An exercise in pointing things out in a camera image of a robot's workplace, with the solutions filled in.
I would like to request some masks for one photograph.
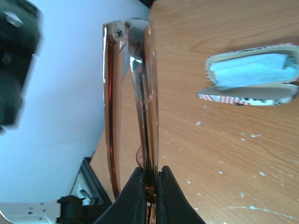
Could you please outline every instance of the wood grain surface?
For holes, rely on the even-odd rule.
[[[160,168],[169,166],[207,224],[299,223],[299,99],[275,107],[201,100],[214,54],[299,44],[298,0],[158,0]],[[123,85],[121,185],[140,146],[131,75]],[[109,192],[101,139],[92,167]]]

